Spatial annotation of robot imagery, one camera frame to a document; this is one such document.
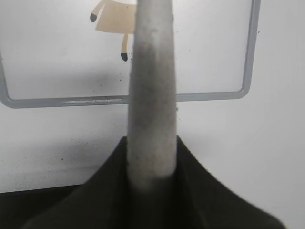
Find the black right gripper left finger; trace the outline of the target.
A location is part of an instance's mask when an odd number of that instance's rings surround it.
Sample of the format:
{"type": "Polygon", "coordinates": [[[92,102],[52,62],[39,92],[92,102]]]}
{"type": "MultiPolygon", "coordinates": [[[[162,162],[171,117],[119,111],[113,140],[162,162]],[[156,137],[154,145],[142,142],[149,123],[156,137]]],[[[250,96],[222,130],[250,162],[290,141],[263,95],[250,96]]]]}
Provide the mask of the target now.
{"type": "Polygon", "coordinates": [[[82,185],[1,193],[2,229],[128,229],[127,138],[82,185]]]}

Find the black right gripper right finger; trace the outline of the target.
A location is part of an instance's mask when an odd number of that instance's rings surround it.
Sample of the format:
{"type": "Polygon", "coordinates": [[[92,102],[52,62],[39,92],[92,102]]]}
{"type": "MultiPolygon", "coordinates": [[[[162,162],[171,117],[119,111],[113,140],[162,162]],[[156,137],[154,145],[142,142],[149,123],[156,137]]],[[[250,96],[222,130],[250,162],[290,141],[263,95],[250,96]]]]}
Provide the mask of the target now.
{"type": "Polygon", "coordinates": [[[173,229],[283,229],[271,214],[236,195],[212,176],[177,138],[171,207],[173,229]]]}

